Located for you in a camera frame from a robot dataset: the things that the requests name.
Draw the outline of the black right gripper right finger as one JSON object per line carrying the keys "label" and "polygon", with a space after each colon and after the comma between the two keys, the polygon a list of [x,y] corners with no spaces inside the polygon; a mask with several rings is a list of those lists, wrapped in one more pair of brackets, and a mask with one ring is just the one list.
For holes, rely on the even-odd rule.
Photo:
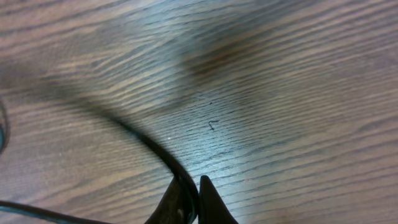
{"label": "black right gripper right finger", "polygon": [[207,175],[200,178],[199,203],[199,224],[238,224]]}

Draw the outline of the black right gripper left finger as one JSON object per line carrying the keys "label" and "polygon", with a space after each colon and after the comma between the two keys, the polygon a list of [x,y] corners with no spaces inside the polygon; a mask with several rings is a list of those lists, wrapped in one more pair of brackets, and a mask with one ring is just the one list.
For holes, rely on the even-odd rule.
{"label": "black right gripper left finger", "polygon": [[145,224],[187,224],[188,199],[174,177]]}

